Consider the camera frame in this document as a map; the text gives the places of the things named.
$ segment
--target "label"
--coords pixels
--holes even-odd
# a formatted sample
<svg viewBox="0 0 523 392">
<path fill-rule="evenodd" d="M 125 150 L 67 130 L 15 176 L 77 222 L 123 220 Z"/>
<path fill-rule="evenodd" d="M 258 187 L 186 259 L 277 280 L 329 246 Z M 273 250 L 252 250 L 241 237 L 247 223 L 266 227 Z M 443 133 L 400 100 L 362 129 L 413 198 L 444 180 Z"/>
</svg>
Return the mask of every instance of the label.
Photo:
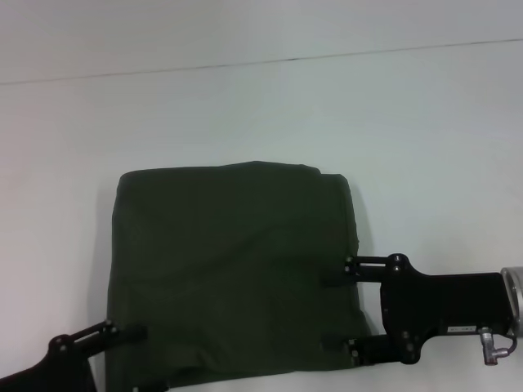
<svg viewBox="0 0 523 392">
<path fill-rule="evenodd" d="M 475 332 L 476 326 L 466 326 L 466 327 L 448 327 L 447 333 L 468 333 L 468 332 Z"/>
</svg>

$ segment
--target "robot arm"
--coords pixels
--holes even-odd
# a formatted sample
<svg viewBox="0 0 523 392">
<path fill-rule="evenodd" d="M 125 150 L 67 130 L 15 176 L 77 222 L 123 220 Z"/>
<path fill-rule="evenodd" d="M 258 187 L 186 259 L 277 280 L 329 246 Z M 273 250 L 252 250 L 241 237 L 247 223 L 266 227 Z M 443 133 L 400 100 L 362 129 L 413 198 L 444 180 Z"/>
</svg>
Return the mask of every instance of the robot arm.
<svg viewBox="0 0 523 392">
<path fill-rule="evenodd" d="M 479 335 L 485 365 L 496 365 L 516 348 L 521 327 L 523 268 L 501 274 L 425 275 L 407 256 L 348 257 L 339 283 L 380 283 L 386 335 L 344 339 L 358 364 L 416 363 L 425 341 L 442 335 Z M 512 346 L 495 349 L 493 334 Z"/>
<path fill-rule="evenodd" d="M 96 392 L 89 357 L 113 347 L 145 339 L 141 326 L 120 330 L 103 322 L 49 342 L 46 356 L 35 366 L 0 379 L 0 392 Z"/>
</svg>

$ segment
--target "black metal bracket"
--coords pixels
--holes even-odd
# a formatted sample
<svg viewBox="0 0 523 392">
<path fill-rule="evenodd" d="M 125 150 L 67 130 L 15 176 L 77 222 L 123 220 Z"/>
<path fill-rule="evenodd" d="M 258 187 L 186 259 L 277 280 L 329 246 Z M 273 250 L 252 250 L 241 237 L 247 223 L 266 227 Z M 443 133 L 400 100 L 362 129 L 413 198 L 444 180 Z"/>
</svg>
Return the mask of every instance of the black metal bracket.
<svg viewBox="0 0 523 392">
<path fill-rule="evenodd" d="M 121 330 L 109 321 L 73 335 L 59 335 L 51 339 L 38 364 L 0 379 L 0 392 L 96 392 L 89 357 L 146 336 L 145 327 Z"/>
<path fill-rule="evenodd" d="M 425 275 L 403 254 L 348 257 L 328 286 L 380 283 L 386 335 L 347 336 L 355 364 L 416 363 L 425 341 L 441 335 L 476 335 L 487 327 L 507 335 L 513 314 L 501 274 Z"/>
</svg>

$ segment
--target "white backdrop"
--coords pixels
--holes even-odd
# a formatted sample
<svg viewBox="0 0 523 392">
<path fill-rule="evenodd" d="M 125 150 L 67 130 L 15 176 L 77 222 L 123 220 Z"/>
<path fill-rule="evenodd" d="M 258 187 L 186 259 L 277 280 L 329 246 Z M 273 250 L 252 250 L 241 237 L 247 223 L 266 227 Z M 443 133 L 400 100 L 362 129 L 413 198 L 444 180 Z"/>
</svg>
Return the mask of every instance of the white backdrop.
<svg viewBox="0 0 523 392">
<path fill-rule="evenodd" d="M 0 82 L 523 38 L 520 0 L 2 0 Z"/>
<path fill-rule="evenodd" d="M 523 42 L 505 42 L 0 86 L 0 376 L 104 318 L 131 170 L 305 163 L 349 180 L 362 255 L 403 252 L 429 274 L 520 264 L 522 69 Z M 363 302 L 381 328 L 378 288 Z M 439 337 L 412 367 L 186 390 L 492 391 L 517 388 L 522 364 L 520 350 L 485 367 L 479 338 Z"/>
</svg>

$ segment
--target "green fabric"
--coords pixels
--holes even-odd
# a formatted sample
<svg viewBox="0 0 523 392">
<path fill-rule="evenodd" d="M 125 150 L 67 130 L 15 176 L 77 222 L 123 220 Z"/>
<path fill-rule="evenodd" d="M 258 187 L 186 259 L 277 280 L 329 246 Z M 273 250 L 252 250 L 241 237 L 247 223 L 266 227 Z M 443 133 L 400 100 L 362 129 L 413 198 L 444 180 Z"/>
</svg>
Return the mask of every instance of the green fabric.
<svg viewBox="0 0 523 392">
<path fill-rule="evenodd" d="M 277 163 L 124 175 L 108 318 L 149 337 L 106 354 L 108 392 L 351 368 L 320 343 L 368 334 L 357 290 L 320 276 L 357 247 L 342 176 Z"/>
</svg>

